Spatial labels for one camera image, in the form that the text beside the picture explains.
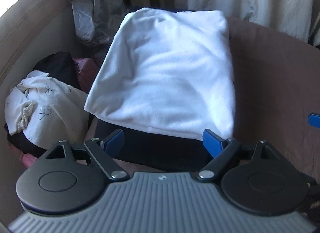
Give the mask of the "brown bed sheet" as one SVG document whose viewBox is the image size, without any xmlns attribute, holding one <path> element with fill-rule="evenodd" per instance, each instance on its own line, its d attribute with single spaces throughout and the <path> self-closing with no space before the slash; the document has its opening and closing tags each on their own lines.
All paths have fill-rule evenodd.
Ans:
<svg viewBox="0 0 320 233">
<path fill-rule="evenodd" d="M 163 171 L 196 171 L 209 128 L 245 143 L 268 139 L 319 177 L 319 51 L 220 11 L 127 15 L 89 92 L 96 135 L 124 129 L 118 158 Z"/>
</svg>

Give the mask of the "cream patterned cloth bundle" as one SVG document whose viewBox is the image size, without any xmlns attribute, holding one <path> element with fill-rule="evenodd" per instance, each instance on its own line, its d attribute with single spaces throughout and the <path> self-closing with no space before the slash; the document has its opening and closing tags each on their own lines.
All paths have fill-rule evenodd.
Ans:
<svg viewBox="0 0 320 233">
<path fill-rule="evenodd" d="M 85 92 L 49 77 L 46 72 L 32 71 L 5 99 L 8 132 L 24 134 L 43 149 L 60 140 L 80 143 L 88 128 L 86 98 Z"/>
</svg>

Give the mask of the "grey plastic-covered curtain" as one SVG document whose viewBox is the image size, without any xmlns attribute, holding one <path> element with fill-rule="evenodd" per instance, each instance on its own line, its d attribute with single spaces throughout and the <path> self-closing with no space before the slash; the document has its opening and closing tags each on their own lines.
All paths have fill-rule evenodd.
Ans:
<svg viewBox="0 0 320 233">
<path fill-rule="evenodd" d="M 76 36 L 94 46 L 111 44 L 127 14 L 125 0 L 69 0 L 72 4 Z"/>
</svg>

